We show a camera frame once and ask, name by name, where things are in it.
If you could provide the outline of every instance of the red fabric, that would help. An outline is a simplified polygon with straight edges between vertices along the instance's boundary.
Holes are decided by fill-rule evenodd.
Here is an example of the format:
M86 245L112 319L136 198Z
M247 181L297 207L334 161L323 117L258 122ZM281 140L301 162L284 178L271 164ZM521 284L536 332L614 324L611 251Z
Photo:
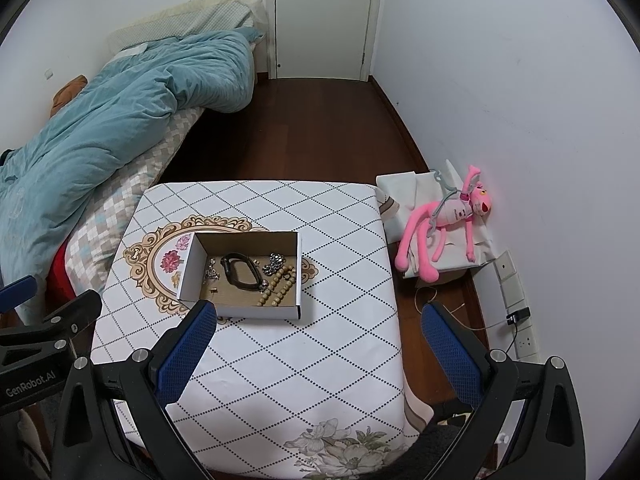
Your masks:
M55 310L76 297L65 269L65 253L68 240L60 246L47 276L47 310Z

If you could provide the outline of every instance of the wall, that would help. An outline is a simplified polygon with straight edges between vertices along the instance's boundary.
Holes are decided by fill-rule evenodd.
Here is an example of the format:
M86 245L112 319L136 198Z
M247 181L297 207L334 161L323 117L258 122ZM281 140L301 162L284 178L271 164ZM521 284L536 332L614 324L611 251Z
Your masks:
M373 74L428 164L484 169L490 229L542 357L568 364L598 478L640 416L638 50L605 0L385 0L380 25ZM475 280L499 320L492 267Z
M108 59L88 2L31 0L0 45L0 152L31 139L55 93L81 73L94 76Z
M70 79L94 76L110 58L104 40L117 28L187 0L31 0L0 45L0 153L31 139ZM263 42L256 50L266 72ZM46 80L44 73L53 70Z

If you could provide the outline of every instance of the dark brown floor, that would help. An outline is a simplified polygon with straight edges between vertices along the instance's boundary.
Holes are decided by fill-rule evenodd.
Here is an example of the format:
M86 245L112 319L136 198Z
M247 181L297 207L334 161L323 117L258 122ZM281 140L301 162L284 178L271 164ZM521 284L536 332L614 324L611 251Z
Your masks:
M341 80L275 80L258 85L236 114L206 111L161 182L325 180L375 184L376 176L421 171L373 85ZM420 332L415 280L395 276L402 357L415 395L428 404L455 395ZM420 291L420 301L431 291ZM438 288L438 298L470 326L484 326L470 277ZM216 473L218 480L241 477Z

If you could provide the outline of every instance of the blue blanket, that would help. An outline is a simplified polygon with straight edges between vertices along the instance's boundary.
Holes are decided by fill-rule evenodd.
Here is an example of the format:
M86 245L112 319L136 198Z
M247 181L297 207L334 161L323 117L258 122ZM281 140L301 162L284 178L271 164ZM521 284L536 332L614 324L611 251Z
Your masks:
M150 43L109 63L27 145L0 166L0 272L7 284L27 274L38 296L18 313L42 315L46 276L94 191L157 144L174 112L235 112L254 88L254 28Z

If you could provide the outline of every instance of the pink panther toy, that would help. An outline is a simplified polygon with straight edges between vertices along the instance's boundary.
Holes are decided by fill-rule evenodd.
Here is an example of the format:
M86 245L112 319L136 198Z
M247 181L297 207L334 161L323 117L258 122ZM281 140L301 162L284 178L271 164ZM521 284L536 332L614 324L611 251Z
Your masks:
M485 216L491 211L492 206L491 197L482 186L482 182L477 182L475 185L472 183L479 175L480 170L478 168L469 166L469 172L462 187L463 191L460 192L458 198L445 200L444 203L430 202L414 209L414 212L411 213L409 221L406 224L402 239L400 240L398 255L396 256L396 269L401 272L406 272L409 268L409 244L417 228L418 273L427 283L437 282L439 273L438 270L431 265L431 262L437 262L440 256L442 256L442 251L447 241L447 226L462 221L465 222L466 259L470 262L476 260L472 229L473 215ZM433 214L437 215L435 225L436 229L440 232L440 240L438 247L433 253L433 257L429 260L427 238Z

